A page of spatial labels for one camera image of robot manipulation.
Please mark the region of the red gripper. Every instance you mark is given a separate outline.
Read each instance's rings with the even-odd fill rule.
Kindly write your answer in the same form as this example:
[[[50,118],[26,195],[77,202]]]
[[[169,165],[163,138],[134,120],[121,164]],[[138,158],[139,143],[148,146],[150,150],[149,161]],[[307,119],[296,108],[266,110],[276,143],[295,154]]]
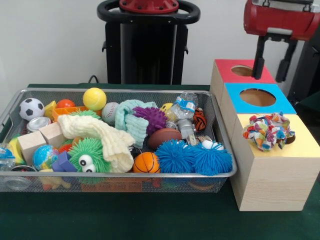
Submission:
[[[252,77],[260,80],[265,64],[266,34],[287,35],[292,40],[308,41],[320,23],[318,0],[248,0],[245,3],[243,26],[247,34],[258,35]],[[276,82],[286,80],[297,42],[289,41],[276,73]]]

